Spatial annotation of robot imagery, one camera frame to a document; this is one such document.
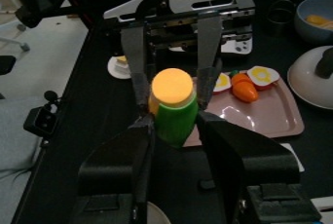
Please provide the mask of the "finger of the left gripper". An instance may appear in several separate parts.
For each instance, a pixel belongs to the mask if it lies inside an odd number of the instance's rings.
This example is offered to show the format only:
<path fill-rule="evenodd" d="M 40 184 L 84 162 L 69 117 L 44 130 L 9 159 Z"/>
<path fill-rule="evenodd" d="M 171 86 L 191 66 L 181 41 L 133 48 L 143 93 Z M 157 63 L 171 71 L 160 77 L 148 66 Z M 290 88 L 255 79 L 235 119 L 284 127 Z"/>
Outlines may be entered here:
<path fill-rule="evenodd" d="M 141 116 L 148 114 L 149 83 L 145 75 L 145 35 L 143 26 L 120 31 L 121 51 L 127 59 L 135 103 Z"/>
<path fill-rule="evenodd" d="M 219 14 L 199 14 L 198 18 L 198 69 L 196 99 L 199 108 L 204 110 L 212 97 L 216 73 L 220 62 L 215 61 L 222 34 Z"/>

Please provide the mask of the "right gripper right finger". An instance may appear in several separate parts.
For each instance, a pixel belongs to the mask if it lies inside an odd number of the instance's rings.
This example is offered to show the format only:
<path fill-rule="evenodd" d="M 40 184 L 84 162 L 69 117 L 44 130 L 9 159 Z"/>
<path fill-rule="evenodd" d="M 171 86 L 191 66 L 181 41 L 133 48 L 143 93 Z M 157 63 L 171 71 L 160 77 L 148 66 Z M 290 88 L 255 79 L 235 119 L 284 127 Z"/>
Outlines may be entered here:
<path fill-rule="evenodd" d="M 321 224 L 302 191 L 296 159 L 274 140 L 222 120 L 196 116 L 223 224 Z"/>

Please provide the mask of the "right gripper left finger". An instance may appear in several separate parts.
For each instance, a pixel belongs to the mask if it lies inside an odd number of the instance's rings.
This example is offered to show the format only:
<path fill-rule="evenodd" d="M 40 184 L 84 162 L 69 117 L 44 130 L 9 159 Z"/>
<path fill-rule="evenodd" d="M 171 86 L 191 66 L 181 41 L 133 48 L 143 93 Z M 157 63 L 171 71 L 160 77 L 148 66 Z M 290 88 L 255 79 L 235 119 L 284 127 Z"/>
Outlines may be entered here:
<path fill-rule="evenodd" d="M 81 163 L 70 224 L 145 224 L 153 117 L 104 142 Z"/>

